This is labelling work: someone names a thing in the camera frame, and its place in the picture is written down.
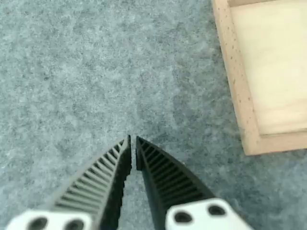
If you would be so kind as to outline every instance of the wooden box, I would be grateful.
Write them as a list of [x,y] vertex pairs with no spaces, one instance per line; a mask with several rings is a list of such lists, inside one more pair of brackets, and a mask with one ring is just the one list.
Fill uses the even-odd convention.
[[307,0],[213,0],[247,155],[307,148]]

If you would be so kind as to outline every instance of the light wood surface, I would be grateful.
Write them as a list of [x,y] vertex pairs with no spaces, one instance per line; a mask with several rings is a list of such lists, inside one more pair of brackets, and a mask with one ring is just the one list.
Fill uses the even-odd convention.
[[[266,1],[212,0],[228,83],[246,155],[307,148],[307,129],[304,128],[306,116],[303,115],[305,112],[304,106],[306,106],[306,102],[303,102],[306,101],[304,89],[307,90],[306,67],[304,64],[302,65],[302,63],[307,65],[305,56],[305,53],[307,53],[307,23],[304,15],[307,12],[307,0],[276,0],[268,2],[268,9],[266,9],[267,5],[261,5],[264,8],[258,9],[260,7],[257,2],[267,4],[264,3]],[[241,20],[239,23],[242,23],[242,28],[246,31],[236,30],[238,18],[236,18],[237,15],[233,14],[234,11],[243,16],[243,21]],[[242,41],[243,35],[249,39],[248,42]],[[254,50],[261,51],[260,57]],[[267,77],[273,75],[273,78],[261,79],[262,76],[251,75],[260,79],[252,79],[256,84],[250,87],[247,73],[250,72],[249,68],[255,68],[253,64],[260,67],[259,70],[254,69],[259,73],[264,72],[261,68],[267,68],[271,72],[271,74],[267,74]],[[257,87],[254,86],[258,85],[260,89],[262,82],[264,82],[264,92],[272,90],[273,99],[266,94],[262,95],[261,91],[259,91],[260,95],[257,97],[255,93]],[[262,127],[259,126],[259,113],[256,112],[261,99],[264,100],[264,105],[272,106],[269,108],[276,110],[275,113],[278,115],[276,115],[277,118],[271,116],[269,119],[263,116],[263,121],[267,121],[268,125],[266,126],[266,122],[263,122]],[[275,107],[278,103],[283,105],[281,113],[277,111],[279,107]],[[284,110],[291,116],[284,116],[282,114]],[[281,128],[276,129],[274,125],[276,121],[279,122]]]
[[307,131],[307,0],[231,12],[260,134]]
[[260,154],[258,145],[261,137],[231,17],[231,8],[228,0],[212,0],[212,5],[244,152],[247,155]]

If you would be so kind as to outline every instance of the ribbed gripper pad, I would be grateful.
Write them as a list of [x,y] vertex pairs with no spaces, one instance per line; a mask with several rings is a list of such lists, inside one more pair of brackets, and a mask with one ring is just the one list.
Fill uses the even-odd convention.
[[92,216],[95,225],[116,229],[124,182],[130,171],[131,148],[130,137],[127,137],[79,170],[56,192],[47,208],[86,212]]
[[166,212],[171,206],[214,197],[183,164],[140,137],[137,137],[136,159],[157,230],[165,229]]

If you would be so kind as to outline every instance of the gray carpet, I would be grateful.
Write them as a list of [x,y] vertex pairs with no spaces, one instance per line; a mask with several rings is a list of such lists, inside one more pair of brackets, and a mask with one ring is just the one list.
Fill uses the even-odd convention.
[[[2,0],[1,229],[127,134],[255,229],[307,229],[307,152],[244,156],[209,1]],[[135,170],[119,225],[153,230]]]

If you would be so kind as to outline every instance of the wooden frame edge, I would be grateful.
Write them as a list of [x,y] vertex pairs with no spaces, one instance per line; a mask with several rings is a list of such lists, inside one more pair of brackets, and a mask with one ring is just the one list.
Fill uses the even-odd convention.
[[246,155],[307,148],[307,130],[276,135],[261,135],[259,133],[230,8],[265,1],[270,0],[212,0],[231,97]]

